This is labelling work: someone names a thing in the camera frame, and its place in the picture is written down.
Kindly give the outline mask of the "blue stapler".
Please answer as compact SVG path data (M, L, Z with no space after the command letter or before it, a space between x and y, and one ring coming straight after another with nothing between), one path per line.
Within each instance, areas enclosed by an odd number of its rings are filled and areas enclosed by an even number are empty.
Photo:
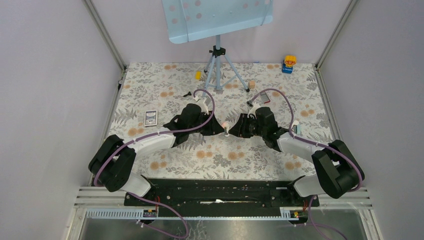
M298 120L293 121L290 129L291 129L291 131L294 135L300 135L301 134L301 125L300 125Z

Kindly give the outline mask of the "pink stapler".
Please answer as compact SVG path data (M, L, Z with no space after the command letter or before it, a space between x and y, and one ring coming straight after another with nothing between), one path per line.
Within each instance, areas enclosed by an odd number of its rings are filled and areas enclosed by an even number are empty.
M224 136L225 137L228 137L230 134L229 134L229 123L228 122L224 122L223 124L222 124L222 128L223 128L223 130L224 130Z

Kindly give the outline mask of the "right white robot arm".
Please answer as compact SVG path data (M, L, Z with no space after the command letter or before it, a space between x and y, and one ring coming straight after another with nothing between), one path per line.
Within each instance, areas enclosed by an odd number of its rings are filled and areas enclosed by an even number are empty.
M239 138L261 137L271 149L296 155L314 165L315 174L292 181L287 191L287 201L301 205L309 196L327 194L338 199L362 185L365 174L347 145L341 140L328 144L295 135L280 127L269 107L256 107L242 113L228 131Z

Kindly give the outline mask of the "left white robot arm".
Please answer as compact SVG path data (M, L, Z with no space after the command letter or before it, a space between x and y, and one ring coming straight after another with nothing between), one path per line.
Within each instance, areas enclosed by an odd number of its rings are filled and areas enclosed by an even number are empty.
M132 171L136 157L177 147L190 134L214 136L224 131L213 111L205 112L199 105L189 103L158 132L127 143L116 134L108 136L88 164L88 170L94 175L95 185L104 186L109 192L132 193L142 205L148 206L154 202L155 192L146 177Z

